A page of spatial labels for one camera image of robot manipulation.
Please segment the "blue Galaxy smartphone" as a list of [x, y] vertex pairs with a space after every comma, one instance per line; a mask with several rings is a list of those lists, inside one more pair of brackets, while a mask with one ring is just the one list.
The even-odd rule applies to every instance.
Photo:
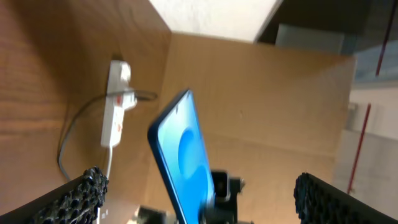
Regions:
[[193, 92], [178, 93], [147, 132], [150, 148], [179, 223], [199, 224], [215, 190]]

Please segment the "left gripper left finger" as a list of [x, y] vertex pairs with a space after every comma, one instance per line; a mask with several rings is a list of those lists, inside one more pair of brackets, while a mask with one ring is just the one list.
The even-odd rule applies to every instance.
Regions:
[[80, 177], [1, 215], [1, 223], [13, 224], [92, 224], [105, 202], [108, 178], [99, 167], [84, 171]]

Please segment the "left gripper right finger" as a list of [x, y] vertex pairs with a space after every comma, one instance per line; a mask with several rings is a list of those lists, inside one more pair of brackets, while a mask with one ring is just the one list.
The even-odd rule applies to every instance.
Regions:
[[397, 224], [397, 220], [309, 173], [297, 178], [294, 199], [301, 224]]

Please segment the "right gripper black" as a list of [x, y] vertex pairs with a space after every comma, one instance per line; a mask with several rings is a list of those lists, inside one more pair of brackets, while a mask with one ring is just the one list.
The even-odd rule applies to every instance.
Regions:
[[[199, 223], [250, 224], [238, 220], [238, 194], [245, 186], [244, 179], [231, 177], [225, 170], [211, 171], [215, 186], [215, 202], [200, 212]], [[138, 224], [178, 224], [176, 215], [170, 212], [140, 206], [136, 210]]]

